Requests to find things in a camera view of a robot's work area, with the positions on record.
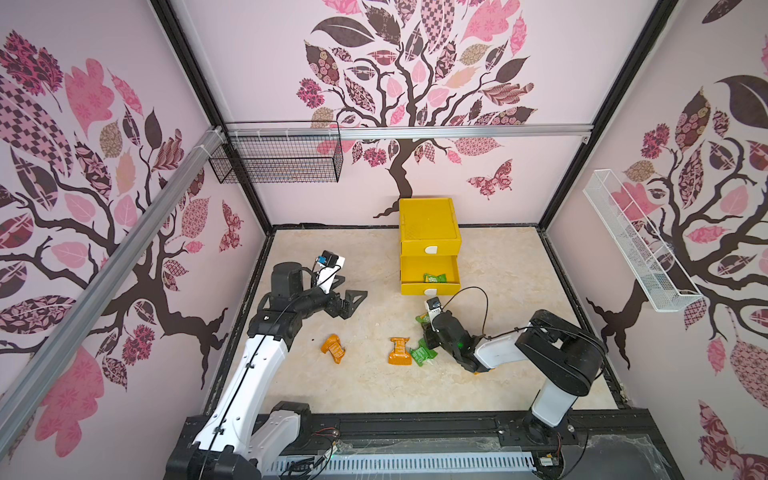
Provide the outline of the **yellow plastic drawer cabinet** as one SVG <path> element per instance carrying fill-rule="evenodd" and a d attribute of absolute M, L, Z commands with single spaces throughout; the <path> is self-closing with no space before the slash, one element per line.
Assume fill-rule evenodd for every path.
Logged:
<path fill-rule="evenodd" d="M 450 198 L 399 201 L 400 285 L 406 296 L 454 295 L 461 289 L 461 232 Z M 447 283 L 425 283 L 423 275 L 446 274 Z"/>

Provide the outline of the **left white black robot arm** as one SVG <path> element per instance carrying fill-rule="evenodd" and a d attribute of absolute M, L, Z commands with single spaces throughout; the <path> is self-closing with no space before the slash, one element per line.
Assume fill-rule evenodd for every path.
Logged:
<path fill-rule="evenodd" d="M 189 418 L 166 464 L 167 479 L 260 479 L 291 444 L 308 437 L 305 403 L 281 402 L 264 423 L 257 417 L 269 387 L 306 319 L 318 312 L 350 318 L 367 294 L 336 292 L 345 259 L 329 251 L 310 277 L 297 262 L 274 266 L 271 289 L 251 318 L 240 363 L 208 420 Z"/>

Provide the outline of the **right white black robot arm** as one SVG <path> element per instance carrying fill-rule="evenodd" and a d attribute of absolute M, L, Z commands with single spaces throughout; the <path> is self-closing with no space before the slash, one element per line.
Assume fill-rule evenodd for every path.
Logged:
<path fill-rule="evenodd" d="M 527 429 L 549 433 L 559 428 L 576 400 L 590 393 L 603 369 L 607 350 L 593 334 L 540 309 L 521 327 L 495 336 L 471 335 L 449 310 L 435 308 L 416 318 L 420 344 L 441 348 L 473 374 L 529 361 L 545 377 L 527 414 Z"/>

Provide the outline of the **orange cookie packet centre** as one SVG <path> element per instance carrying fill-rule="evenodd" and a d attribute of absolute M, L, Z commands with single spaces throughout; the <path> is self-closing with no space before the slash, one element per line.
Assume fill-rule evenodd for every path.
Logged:
<path fill-rule="evenodd" d="M 396 366 L 410 366 L 413 358 L 407 349 L 408 337 L 391 337 L 393 349 L 388 356 L 388 363 Z"/>

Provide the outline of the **orange cookie packet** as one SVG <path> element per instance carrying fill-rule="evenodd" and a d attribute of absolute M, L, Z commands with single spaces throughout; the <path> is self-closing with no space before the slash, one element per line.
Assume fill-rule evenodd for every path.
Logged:
<path fill-rule="evenodd" d="M 330 354 L 336 364 L 340 364 L 346 354 L 345 348 L 341 344 L 341 339 L 337 334 L 331 334 L 321 346 L 323 354 Z"/>
<path fill-rule="evenodd" d="M 388 363 L 396 366 L 410 366 L 413 358 L 407 349 L 408 337 L 391 337 L 393 349 L 388 356 Z"/>

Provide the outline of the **orange cookie packet left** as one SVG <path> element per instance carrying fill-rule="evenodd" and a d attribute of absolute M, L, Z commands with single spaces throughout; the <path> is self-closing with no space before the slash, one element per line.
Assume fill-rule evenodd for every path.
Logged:
<path fill-rule="evenodd" d="M 321 346 L 323 354 L 330 354 L 336 364 L 340 364 L 346 354 L 345 348 L 341 344 L 341 339 L 337 334 L 331 334 Z"/>

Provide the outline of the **aluminium rail back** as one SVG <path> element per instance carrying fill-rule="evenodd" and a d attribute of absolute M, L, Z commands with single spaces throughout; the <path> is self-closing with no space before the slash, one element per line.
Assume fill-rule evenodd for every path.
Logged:
<path fill-rule="evenodd" d="M 527 137 L 587 137 L 593 126 L 590 124 L 522 124 L 522 125 L 480 125 L 480 126 L 405 126 L 405 127 L 354 127 L 342 128 L 336 122 L 327 121 L 323 128 L 313 128 L 311 122 L 303 124 L 289 122 L 230 122 L 227 130 L 234 138 L 255 137 L 266 139 L 337 139 L 390 140 L 390 139 L 459 139 L 459 138 L 527 138 Z"/>

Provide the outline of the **aluminium rail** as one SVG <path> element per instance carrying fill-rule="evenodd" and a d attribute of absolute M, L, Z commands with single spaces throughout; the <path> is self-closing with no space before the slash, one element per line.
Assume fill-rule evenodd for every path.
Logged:
<path fill-rule="evenodd" d="M 527 138 L 527 137 L 587 137 L 593 126 L 590 124 L 522 124 L 522 125 L 480 125 L 480 126 L 405 126 L 405 127 L 354 127 L 342 128 L 336 122 L 327 121 L 323 128 L 313 128 L 311 122 L 303 124 L 289 122 L 230 122 L 227 130 L 234 138 L 255 137 L 266 139 L 337 139 L 390 140 L 390 139 L 459 139 L 459 138 Z"/>
<path fill-rule="evenodd" d="M 203 169 L 210 153 L 225 140 L 221 126 L 212 127 L 202 135 L 171 176 L 167 186 L 158 192 L 137 224 L 118 245 L 105 267 L 88 284 L 62 322 L 54 328 L 10 385 L 1 400 L 2 457 L 7 456 L 28 419 L 36 412 L 109 302 L 116 296 L 129 271 L 158 234 L 182 194 Z"/>

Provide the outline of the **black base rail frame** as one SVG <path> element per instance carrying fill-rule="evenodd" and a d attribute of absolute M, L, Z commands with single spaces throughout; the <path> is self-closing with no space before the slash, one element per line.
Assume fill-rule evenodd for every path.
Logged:
<path fill-rule="evenodd" d="M 541 444 L 521 411 L 312 414 L 308 437 L 289 445 L 260 479 L 310 477 L 334 454 L 525 452 L 536 470 L 517 473 L 410 474 L 395 479 L 679 479 L 682 473 L 650 413 L 577 410 Z"/>

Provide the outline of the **aluminium rail left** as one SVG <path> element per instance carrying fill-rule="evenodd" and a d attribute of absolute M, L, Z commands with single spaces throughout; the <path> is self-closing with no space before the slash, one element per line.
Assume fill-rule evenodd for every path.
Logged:
<path fill-rule="evenodd" d="M 182 194 L 203 169 L 210 153 L 225 140 L 221 126 L 212 127 L 202 135 L 171 176 L 167 186 L 158 192 L 137 224 L 118 245 L 105 267 L 88 284 L 62 322 L 54 328 L 10 385 L 1 400 L 2 457 L 7 456 L 28 419 L 36 412 L 109 302 L 116 296 L 129 271 L 158 234 Z"/>

